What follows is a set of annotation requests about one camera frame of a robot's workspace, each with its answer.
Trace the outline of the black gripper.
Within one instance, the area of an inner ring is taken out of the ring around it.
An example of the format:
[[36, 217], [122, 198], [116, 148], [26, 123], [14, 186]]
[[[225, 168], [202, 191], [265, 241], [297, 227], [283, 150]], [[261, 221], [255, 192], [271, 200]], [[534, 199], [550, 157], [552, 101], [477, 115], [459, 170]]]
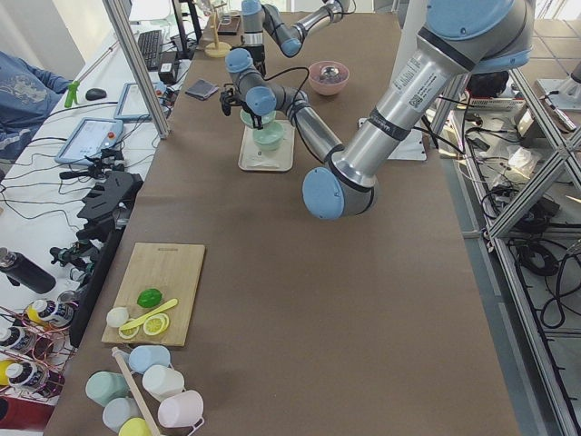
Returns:
[[[233, 107], [240, 107], [247, 114], [251, 113], [251, 108], [247, 105], [245, 100], [241, 97], [234, 84], [224, 84], [220, 92], [220, 105], [222, 113], [225, 116], [231, 115]], [[261, 129], [262, 120], [259, 115], [251, 114], [252, 128]]]
[[241, 47], [247, 50], [252, 58], [255, 68], [261, 73], [261, 75], [266, 75], [266, 56], [264, 44], [250, 45], [242, 43]]

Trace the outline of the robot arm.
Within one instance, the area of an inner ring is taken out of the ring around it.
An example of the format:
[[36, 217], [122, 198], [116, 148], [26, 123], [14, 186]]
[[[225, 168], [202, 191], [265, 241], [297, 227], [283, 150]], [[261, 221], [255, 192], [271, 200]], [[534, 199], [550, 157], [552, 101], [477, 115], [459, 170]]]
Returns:
[[284, 23], [281, 12], [274, 5], [264, 5], [259, 0], [241, 2], [242, 36], [241, 48], [246, 49], [256, 69], [266, 75], [264, 36], [268, 35], [287, 58], [295, 57], [305, 40], [322, 28], [339, 23], [350, 14], [354, 1], [324, 1], [311, 14], [292, 25]]
[[222, 98], [223, 112], [241, 106], [255, 129], [274, 111], [286, 115], [321, 163], [305, 176], [302, 195], [310, 213], [323, 220], [365, 213], [375, 203], [378, 169], [451, 79], [522, 66], [532, 50], [531, 1], [430, 1], [415, 53], [355, 136], [342, 144], [302, 91], [265, 79], [263, 37], [269, 35], [292, 58], [311, 31], [338, 23], [349, 7], [348, 1], [327, 1], [286, 25], [276, 7], [244, 1], [242, 44], [225, 58], [233, 88]]

